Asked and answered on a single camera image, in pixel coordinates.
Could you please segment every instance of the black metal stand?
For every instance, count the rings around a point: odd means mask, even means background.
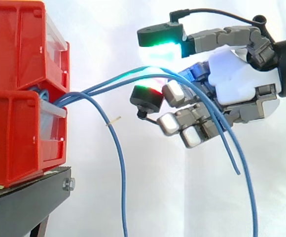
[[[43,237],[49,214],[64,202],[70,191],[70,167],[57,167],[52,173],[19,186],[0,190],[0,237]]]

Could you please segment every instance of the red plastic bin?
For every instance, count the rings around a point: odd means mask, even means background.
[[[0,1],[0,90],[70,90],[69,44],[40,1]]]
[[[33,91],[0,91],[0,185],[38,176],[66,161],[67,112]]]

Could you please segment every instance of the robotic hand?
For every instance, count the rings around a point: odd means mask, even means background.
[[[178,19],[204,11],[228,15],[252,25],[206,30],[186,36]],[[230,126],[264,119],[275,111],[279,106],[278,96],[286,97],[286,40],[273,41],[265,28],[265,17],[256,16],[253,21],[248,21],[212,9],[181,10],[172,12],[170,17],[169,23],[139,30],[139,45],[178,43],[182,57],[224,45],[235,46],[236,50],[229,48],[214,53],[208,61],[198,62],[179,74],[215,103]],[[188,148],[219,135],[208,110],[191,89],[172,80],[162,87],[162,96],[171,107],[180,108],[157,120],[165,135],[180,134]],[[138,100],[138,93],[134,91],[131,102],[137,105],[139,117],[145,118],[148,113],[159,111],[162,96],[153,96],[152,99],[149,96],[147,103]]]

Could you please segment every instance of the cable connector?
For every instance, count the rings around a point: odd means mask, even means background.
[[[169,13],[170,21],[173,23],[178,22],[179,19],[189,15],[190,9],[172,11],[171,13]]]

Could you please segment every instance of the black cable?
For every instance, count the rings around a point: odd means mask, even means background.
[[[260,22],[260,23],[263,23],[263,25],[259,26],[258,28],[260,29],[261,31],[261,34],[265,37],[267,37],[271,44],[273,45],[273,43],[275,42],[275,40],[272,38],[272,36],[270,35],[270,33],[268,32],[267,28],[266,28],[266,23],[267,23],[267,19],[266,17],[262,16],[262,15],[257,15],[255,16],[253,19],[253,21],[256,21],[256,22]]]
[[[256,26],[260,29],[261,33],[263,36],[267,37],[270,40],[270,43],[273,45],[273,43],[275,42],[274,39],[271,37],[271,35],[269,34],[268,30],[266,29],[266,23],[267,23],[267,19],[266,17],[262,16],[262,15],[258,15],[255,16],[253,18],[253,20],[248,20],[245,19],[243,17],[240,17],[238,15],[226,12],[226,11],[221,11],[221,10],[217,10],[217,9],[211,9],[211,8],[197,8],[197,9],[185,9],[185,10],[178,10],[178,11],[173,11],[170,13],[170,21],[171,22],[178,22],[179,19],[190,15],[191,13],[213,13],[213,14],[219,14],[219,15],[223,15],[223,16],[228,16],[231,17],[233,19],[242,21],[244,23],[250,24],[252,26]]]
[[[185,10],[178,10],[178,11],[173,11],[170,13],[170,20],[171,22],[178,22],[179,19],[190,15],[191,13],[201,13],[201,12],[206,12],[206,13],[213,13],[213,14],[219,14],[223,16],[228,16],[233,19],[245,22],[247,24],[251,24],[252,26],[263,26],[266,24],[266,22],[258,22],[258,21],[251,21],[248,19],[245,19],[243,17],[234,15],[232,13],[226,12],[226,11],[221,11],[217,9],[211,9],[211,8],[198,8],[198,9],[185,9]]]

